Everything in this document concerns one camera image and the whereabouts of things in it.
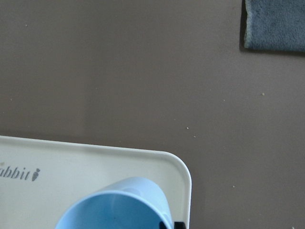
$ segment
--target brown table surface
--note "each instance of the brown table surface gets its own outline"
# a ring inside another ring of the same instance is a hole
[[[0,135],[171,152],[191,229],[305,228],[304,56],[240,50],[241,5],[1,1]]]

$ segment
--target light blue cup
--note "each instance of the light blue cup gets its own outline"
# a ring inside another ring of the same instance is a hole
[[[132,177],[72,205],[55,229],[173,229],[173,222],[160,187]]]

